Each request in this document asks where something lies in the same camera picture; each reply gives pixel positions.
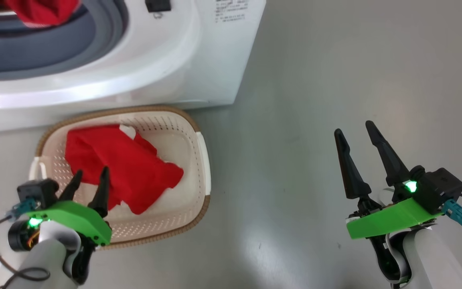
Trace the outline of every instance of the brown basket rim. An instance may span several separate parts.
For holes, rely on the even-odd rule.
[[[115,115],[115,114],[136,113],[136,112],[172,112],[175,114],[179,114],[180,116],[182,116],[184,119],[186,119],[190,123],[190,125],[192,126],[195,132],[200,132],[199,127],[197,126],[194,119],[190,117],[190,115],[188,115],[185,111],[180,110],[179,108],[173,108],[172,106],[135,106],[133,108],[116,108],[112,110],[102,110],[100,112],[88,113],[88,114],[84,114],[78,117],[66,119],[66,120],[63,120],[53,125],[49,130],[47,130],[44,133],[44,135],[42,135],[41,139],[38,141],[37,149],[35,150],[35,156],[37,157],[42,156],[42,151],[44,150],[44,145],[46,144],[46,141],[55,131],[59,130],[63,126],[68,126],[72,123],[89,120],[93,118],[105,117],[105,116]],[[206,214],[208,210],[209,200],[210,200],[209,195],[204,196],[204,202],[203,202],[202,208],[197,214],[197,216],[190,223],[187,223],[187,225],[184,225],[183,227],[170,230],[165,233],[148,236],[145,238],[138,238],[136,240],[110,243],[110,245],[101,247],[100,249],[110,250],[110,249],[131,247],[135,245],[141,245],[141,244],[151,243],[154,241],[159,241],[164,238],[169,238],[169,237],[176,236],[178,234],[187,232],[188,230],[195,227],[195,225],[197,225],[202,220],[202,218],[204,217],[204,215]]]

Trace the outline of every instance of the robotic arm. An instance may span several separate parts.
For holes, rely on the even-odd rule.
[[[448,247],[429,228],[446,215],[462,225],[462,182],[446,169],[425,172],[422,166],[407,170],[372,121],[366,122],[372,144],[394,187],[393,204],[372,200],[372,192],[350,156],[343,132],[335,141],[345,196],[359,199],[358,210],[346,220],[351,238],[366,238],[374,247],[379,268],[393,289],[462,288],[462,267]]]
[[[14,221],[8,242],[14,251],[29,251],[15,270],[1,257],[0,265],[13,276],[2,289],[75,289],[88,278],[92,253],[110,243],[108,214],[109,170],[105,168],[93,200],[85,207],[72,201],[82,179],[75,174],[60,197],[51,179],[28,181],[18,187],[20,203],[0,220]],[[17,221],[26,214],[29,220]]]

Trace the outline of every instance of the orange wire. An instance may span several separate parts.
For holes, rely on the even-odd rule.
[[[36,238],[39,234],[40,234],[40,230],[37,230],[37,232],[31,235],[31,237],[28,239],[28,248],[31,248],[31,243],[33,242],[33,239]]]

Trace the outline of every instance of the washing machine drum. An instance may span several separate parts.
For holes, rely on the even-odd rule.
[[[61,26],[26,27],[0,13],[0,80],[69,71],[106,55],[127,24],[124,0],[84,0]]]

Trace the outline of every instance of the red cloth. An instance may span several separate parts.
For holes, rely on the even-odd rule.
[[[69,20],[80,0],[6,0],[24,23],[60,25]]]
[[[67,133],[65,159],[72,173],[83,171],[83,183],[99,184],[105,166],[110,169],[108,209],[125,201],[134,214],[143,213],[167,188],[174,188],[183,169],[156,156],[156,148],[119,125],[95,126]]]

